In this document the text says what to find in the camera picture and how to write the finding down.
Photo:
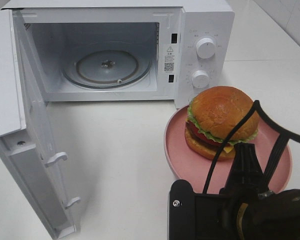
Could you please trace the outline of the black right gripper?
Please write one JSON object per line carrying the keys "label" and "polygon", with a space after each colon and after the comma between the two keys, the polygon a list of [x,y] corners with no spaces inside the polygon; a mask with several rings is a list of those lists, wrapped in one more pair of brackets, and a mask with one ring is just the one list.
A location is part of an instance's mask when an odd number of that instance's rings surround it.
{"label": "black right gripper", "polygon": [[235,145],[231,176],[218,194],[195,196],[196,240],[300,240],[300,189],[260,192],[254,144]]}

